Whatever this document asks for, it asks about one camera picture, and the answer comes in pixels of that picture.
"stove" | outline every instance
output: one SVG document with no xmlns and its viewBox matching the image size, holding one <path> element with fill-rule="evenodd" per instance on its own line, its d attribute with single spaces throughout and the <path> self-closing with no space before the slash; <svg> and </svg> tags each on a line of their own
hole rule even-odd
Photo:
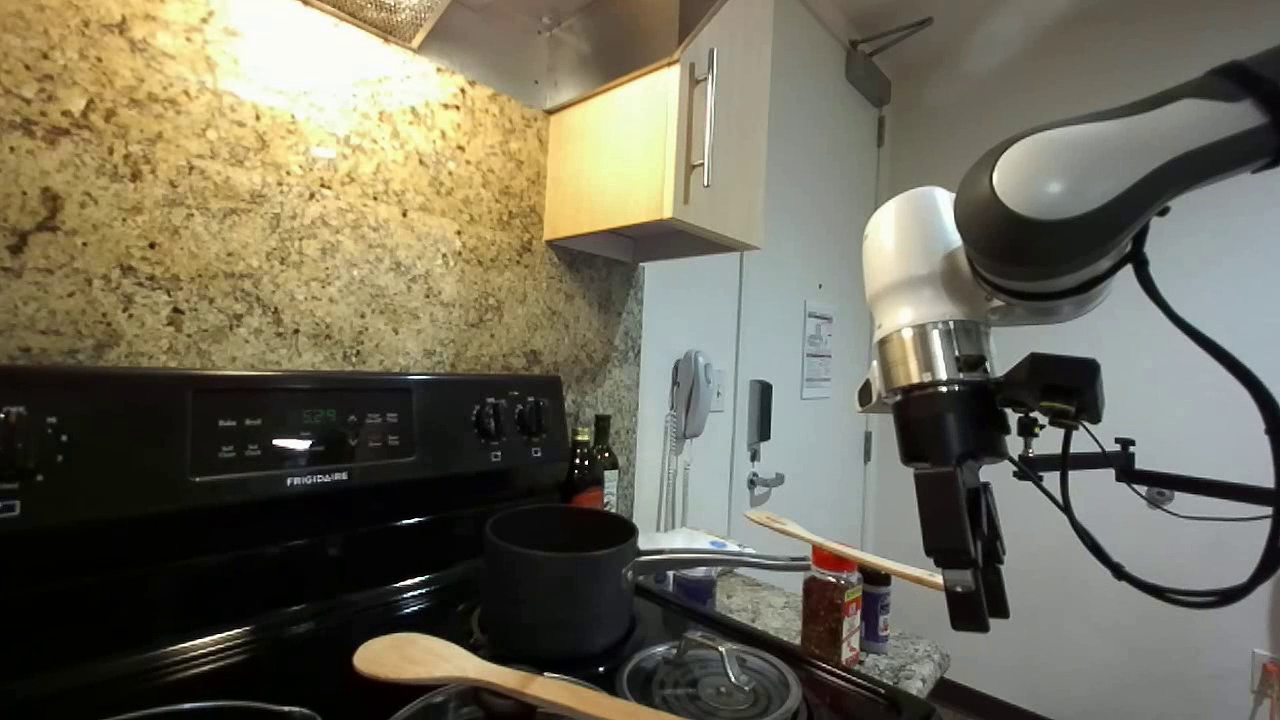
<svg viewBox="0 0 1280 720">
<path fill-rule="evenodd" d="M 480 689 L 358 678 L 352 651 L 382 632 L 602 691 L 653 655 L 697 655 L 664 643 L 730 643 L 791 676 L 794 716 L 930 716 L 645 574 L 637 625 L 599 655 L 489 641 L 485 521 L 557 504 L 562 462 L 551 375 L 0 369 L 0 716 L 537 716 Z"/>
</svg>

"wooden spoon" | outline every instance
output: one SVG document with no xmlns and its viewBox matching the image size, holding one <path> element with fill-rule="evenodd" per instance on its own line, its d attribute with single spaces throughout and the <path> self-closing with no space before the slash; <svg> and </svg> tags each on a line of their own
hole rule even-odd
<svg viewBox="0 0 1280 720">
<path fill-rule="evenodd" d="M 602 694 L 557 676 L 515 672 L 471 655 L 459 643 L 422 632 L 390 632 L 354 648 L 354 672 L 382 684 L 480 684 L 537 709 L 587 720 L 677 720 L 669 711 Z"/>
<path fill-rule="evenodd" d="M 837 552 L 837 557 L 847 557 L 847 561 L 866 562 L 866 566 L 876 566 L 876 570 L 899 574 L 899 578 L 908 578 L 908 584 L 937 586 L 937 592 L 949 586 L 941 570 L 928 570 L 928 566 L 916 566 L 916 562 L 899 562 L 899 561 L 887 561 L 887 557 L 870 557 L 870 552 L 858 552 L 858 547 L 822 540 L 822 534 L 809 531 L 804 522 L 794 522 L 794 521 L 788 521 L 788 514 L 757 511 L 757 508 L 750 508 L 748 521 L 759 522 L 759 528 L 773 528 L 773 531 L 779 531 L 779 534 L 794 534 L 794 540 L 804 540 L 804 544 L 820 544 L 820 547 L 827 547 L 827 552 Z"/>
</svg>

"white door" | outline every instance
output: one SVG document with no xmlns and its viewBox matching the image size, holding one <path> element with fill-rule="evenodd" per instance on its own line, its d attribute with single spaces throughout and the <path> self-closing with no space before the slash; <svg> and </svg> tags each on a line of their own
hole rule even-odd
<svg viewBox="0 0 1280 720">
<path fill-rule="evenodd" d="M 799 552 L 759 531 L 748 476 L 784 476 L 759 508 L 822 534 L 858 540 L 866 369 L 858 232 L 876 201 L 876 107 L 845 80 L 845 44 L 784 4 L 769 136 L 769 240 L 744 257 L 736 352 L 736 448 L 726 531 L 750 547 Z M 773 438 L 748 452 L 748 387 L 773 383 Z"/>
</svg>

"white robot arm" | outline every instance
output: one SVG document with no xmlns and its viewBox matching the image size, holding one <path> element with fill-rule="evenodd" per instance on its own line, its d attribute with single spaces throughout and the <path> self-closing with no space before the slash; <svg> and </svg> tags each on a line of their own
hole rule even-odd
<svg viewBox="0 0 1280 720">
<path fill-rule="evenodd" d="M 966 169 L 954 196 L 912 188 L 876 209 L 863 232 L 876 362 L 858 402 L 897 418 L 950 628 L 984 632 L 987 614 L 1009 614 L 997 498 L 974 476 L 1013 460 L 1005 412 L 1034 408 L 1061 427 L 1101 418 L 1093 361 L 1028 357 L 993 375 L 987 326 L 1089 310 L 1107 274 L 1138 257 L 1154 213 L 1276 159 L 1280 48 L 1013 136 Z"/>
</svg>

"wooden cabinet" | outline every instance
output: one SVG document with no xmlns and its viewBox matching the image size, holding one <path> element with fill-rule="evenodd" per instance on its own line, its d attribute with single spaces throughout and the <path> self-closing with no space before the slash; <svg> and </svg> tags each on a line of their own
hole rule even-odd
<svg viewBox="0 0 1280 720">
<path fill-rule="evenodd" d="M 763 240 L 775 0 L 726 0 L 664 63 L 546 117 L 544 240 L 614 258 Z"/>
</svg>

